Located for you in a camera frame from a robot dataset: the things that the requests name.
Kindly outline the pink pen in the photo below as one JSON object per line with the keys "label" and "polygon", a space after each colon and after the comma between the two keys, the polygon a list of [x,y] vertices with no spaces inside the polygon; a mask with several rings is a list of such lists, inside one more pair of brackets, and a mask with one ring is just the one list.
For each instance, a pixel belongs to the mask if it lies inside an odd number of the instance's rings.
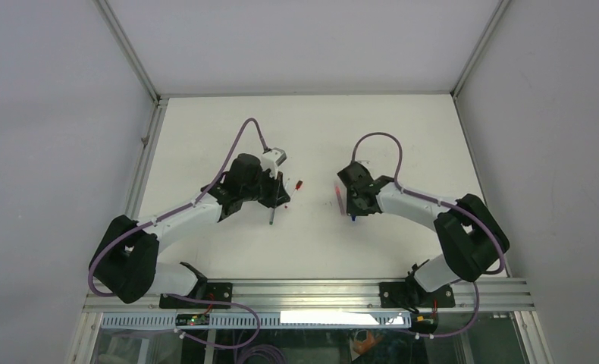
{"label": "pink pen", "polygon": [[346,203],[345,203],[345,199],[343,196],[343,193],[341,191],[341,188],[338,184],[334,185],[334,191],[335,191],[335,195],[337,198],[337,203],[339,206],[339,210],[342,216],[347,216],[347,209],[346,209]]}

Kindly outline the grey pen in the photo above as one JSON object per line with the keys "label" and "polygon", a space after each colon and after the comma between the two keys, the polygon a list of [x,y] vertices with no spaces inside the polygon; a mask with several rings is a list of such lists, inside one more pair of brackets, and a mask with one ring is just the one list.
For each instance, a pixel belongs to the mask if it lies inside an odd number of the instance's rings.
{"label": "grey pen", "polygon": [[276,208],[271,208],[270,216],[269,216],[269,222],[268,222],[269,225],[273,225],[274,224],[275,212],[276,212]]}

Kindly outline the red white pen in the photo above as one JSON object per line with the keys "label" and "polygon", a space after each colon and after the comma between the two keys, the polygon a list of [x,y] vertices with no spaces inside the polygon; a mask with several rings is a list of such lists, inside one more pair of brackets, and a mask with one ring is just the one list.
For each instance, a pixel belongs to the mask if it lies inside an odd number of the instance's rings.
{"label": "red white pen", "polygon": [[290,200],[289,200],[289,201],[288,201],[288,202],[287,202],[287,203],[284,205],[284,208],[286,208],[286,209],[287,209],[287,208],[289,207],[289,204],[290,204],[290,202],[293,200],[293,198],[294,198],[295,194],[296,194],[296,193],[297,193],[299,190],[295,190],[295,187],[293,188],[293,190],[292,190],[292,192],[291,192],[291,194],[290,194]]}

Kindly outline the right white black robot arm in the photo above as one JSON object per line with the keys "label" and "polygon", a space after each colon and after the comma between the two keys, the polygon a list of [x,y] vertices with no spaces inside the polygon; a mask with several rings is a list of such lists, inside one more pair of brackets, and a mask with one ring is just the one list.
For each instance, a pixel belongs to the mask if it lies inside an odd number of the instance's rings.
{"label": "right white black robot arm", "polygon": [[474,282],[490,273],[494,263],[504,263],[509,239],[480,197],[468,193],[446,201],[403,188],[392,177],[373,178],[358,162],[351,162],[337,176],[346,190],[349,216],[396,215],[436,233],[442,253],[406,278],[406,297],[412,305],[427,306],[443,286]]}

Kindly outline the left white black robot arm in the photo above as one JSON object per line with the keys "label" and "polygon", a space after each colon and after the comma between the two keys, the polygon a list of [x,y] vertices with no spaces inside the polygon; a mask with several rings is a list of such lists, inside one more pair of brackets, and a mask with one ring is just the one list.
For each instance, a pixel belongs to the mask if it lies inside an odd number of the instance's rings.
{"label": "left white black robot arm", "polygon": [[146,294],[165,293],[177,296],[188,308],[201,306],[207,295],[206,276],[186,262],[159,262],[159,255],[201,227],[226,220],[247,202],[267,209],[288,203],[290,195],[280,170],[286,158],[279,148],[261,157],[241,153],[191,201],[142,221],[126,215],[114,218],[89,264],[91,291],[126,304]]}

